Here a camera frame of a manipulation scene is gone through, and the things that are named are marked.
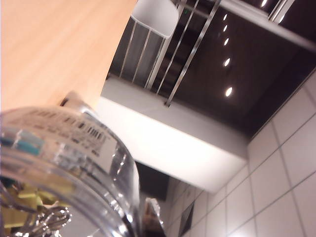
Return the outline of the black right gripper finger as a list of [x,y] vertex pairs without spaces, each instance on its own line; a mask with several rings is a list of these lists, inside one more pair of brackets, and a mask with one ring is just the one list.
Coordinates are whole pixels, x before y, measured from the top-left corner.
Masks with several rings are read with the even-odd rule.
[[147,197],[145,199],[144,236],[165,237],[164,223],[160,216],[160,205],[156,198]]

